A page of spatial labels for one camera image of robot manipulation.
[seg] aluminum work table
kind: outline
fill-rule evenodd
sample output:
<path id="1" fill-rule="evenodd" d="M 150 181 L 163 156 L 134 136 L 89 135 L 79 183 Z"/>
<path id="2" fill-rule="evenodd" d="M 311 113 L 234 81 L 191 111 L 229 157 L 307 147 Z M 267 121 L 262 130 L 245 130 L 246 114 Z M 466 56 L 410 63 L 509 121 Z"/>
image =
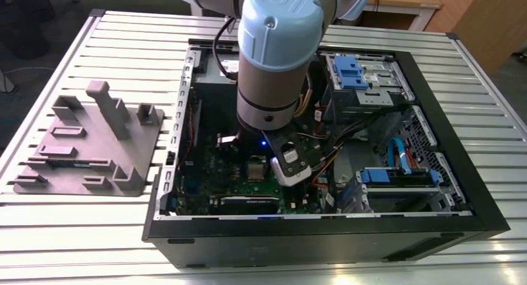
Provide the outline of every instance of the aluminum work table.
<path id="1" fill-rule="evenodd" d="M 489 241 L 418 262 L 178 270 L 142 242 L 154 153 L 141 197 L 19 195 L 22 172 L 53 122 L 58 95 L 93 102 L 91 79 L 110 82 L 129 106 L 166 113 L 158 148 L 174 126 L 189 38 L 213 39 L 222 19 L 94 11 L 0 158 L 0 282 L 65 284 L 472 284 L 527 283 L 527 127 L 460 41 L 445 34 L 331 27 L 323 45 L 410 51 L 512 225 Z M 237 39 L 237 31 L 230 35 Z"/>

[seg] motherboard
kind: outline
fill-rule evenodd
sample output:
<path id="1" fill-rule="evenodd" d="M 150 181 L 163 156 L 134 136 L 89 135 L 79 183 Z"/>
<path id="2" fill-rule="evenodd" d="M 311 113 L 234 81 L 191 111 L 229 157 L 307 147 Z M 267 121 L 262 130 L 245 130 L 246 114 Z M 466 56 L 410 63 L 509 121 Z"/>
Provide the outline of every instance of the motherboard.
<path id="1" fill-rule="evenodd" d="M 203 140 L 202 152 L 182 168 L 178 212 L 182 215 L 321 213 L 319 189 L 301 183 L 283 187 L 270 167 L 266 141 L 249 148 Z"/>

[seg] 3d printed holder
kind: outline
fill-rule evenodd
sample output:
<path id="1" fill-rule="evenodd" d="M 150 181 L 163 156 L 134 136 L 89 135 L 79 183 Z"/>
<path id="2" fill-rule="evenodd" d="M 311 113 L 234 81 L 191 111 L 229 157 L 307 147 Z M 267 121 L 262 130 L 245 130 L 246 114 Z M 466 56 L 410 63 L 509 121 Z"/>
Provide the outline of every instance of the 3d printed holder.
<path id="1" fill-rule="evenodd" d="M 15 179 L 15 191 L 33 194 L 141 196 L 165 112 L 154 104 L 127 109 L 111 98 L 106 81 L 86 93 L 98 106 L 61 96 L 57 118 Z"/>

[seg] black case frame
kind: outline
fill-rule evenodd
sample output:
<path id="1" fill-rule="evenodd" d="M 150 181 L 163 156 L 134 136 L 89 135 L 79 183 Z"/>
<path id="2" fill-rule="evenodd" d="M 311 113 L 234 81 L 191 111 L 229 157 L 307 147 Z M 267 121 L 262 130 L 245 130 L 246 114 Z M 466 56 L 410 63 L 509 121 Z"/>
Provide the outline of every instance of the black case frame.
<path id="1" fill-rule="evenodd" d="M 210 48 L 210 41 L 191 45 Z M 223 53 L 233 42 L 222 42 Z M 399 62 L 474 216 L 307 220 L 154 220 L 154 185 L 143 240 L 177 267 L 267 266 L 421 259 L 464 241 L 486 239 L 509 225 L 436 99 L 412 53 L 322 47 L 321 51 L 389 54 Z"/>

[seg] wooden cabinet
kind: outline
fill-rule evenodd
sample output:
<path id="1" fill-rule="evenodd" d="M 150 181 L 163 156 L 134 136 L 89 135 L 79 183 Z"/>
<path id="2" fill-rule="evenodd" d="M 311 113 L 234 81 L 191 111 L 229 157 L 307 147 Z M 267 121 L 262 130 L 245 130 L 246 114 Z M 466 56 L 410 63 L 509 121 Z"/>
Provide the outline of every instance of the wooden cabinet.
<path id="1" fill-rule="evenodd" d="M 442 0 L 426 31 L 454 32 L 488 74 L 527 40 L 527 0 Z"/>

